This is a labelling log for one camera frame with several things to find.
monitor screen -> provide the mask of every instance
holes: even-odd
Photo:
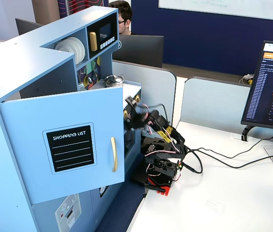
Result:
[[[16,25],[17,25],[17,30],[19,35],[23,35],[29,31],[35,30],[43,26],[42,24],[29,22],[19,18],[16,18],[15,20],[16,20]]]
[[[273,128],[273,42],[265,42],[242,124]]]
[[[113,59],[162,68],[164,37],[157,35],[120,35],[121,49]]]
[[[100,41],[104,41],[106,38],[112,35],[112,24],[106,24],[100,28]]]

gray partition panel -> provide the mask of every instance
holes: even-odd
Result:
[[[182,122],[241,134],[241,118],[250,87],[194,77],[185,82]],[[253,128],[249,136],[270,138],[273,129]]]
[[[113,74],[123,74],[125,80],[142,84],[142,102],[148,106],[162,103],[166,107],[168,121],[173,121],[176,75],[170,70],[113,61]],[[164,116],[163,107],[156,109]]]

small label on cabinet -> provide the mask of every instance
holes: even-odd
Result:
[[[82,213],[79,194],[66,197],[55,212],[60,232],[69,232]]]
[[[100,198],[103,197],[103,195],[106,192],[107,188],[108,188],[108,186],[99,188],[99,190],[100,190]]]
[[[91,126],[46,132],[54,172],[94,164]]]

desk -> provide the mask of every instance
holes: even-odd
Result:
[[[183,122],[177,130],[190,148],[205,147],[230,156],[258,141],[253,138],[252,143],[244,143],[231,139],[229,132]],[[240,166],[267,156],[264,145],[273,142],[263,141],[235,160],[217,157]],[[183,168],[167,197],[150,190],[131,231],[273,232],[272,161],[267,159],[236,170],[197,154],[203,163],[203,174]],[[199,170],[192,154],[184,161]]]

sticker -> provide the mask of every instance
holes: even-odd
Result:
[[[74,212],[70,215],[67,223],[68,223],[69,228],[72,228],[72,226],[75,223],[75,213]]]
[[[100,198],[103,197],[103,195],[106,192],[107,188],[108,188],[108,186],[99,188],[99,190],[100,190]]]
[[[46,130],[43,137],[53,174],[96,165],[92,123]]]
[[[69,232],[82,213],[79,194],[68,196],[55,212],[60,232]]]

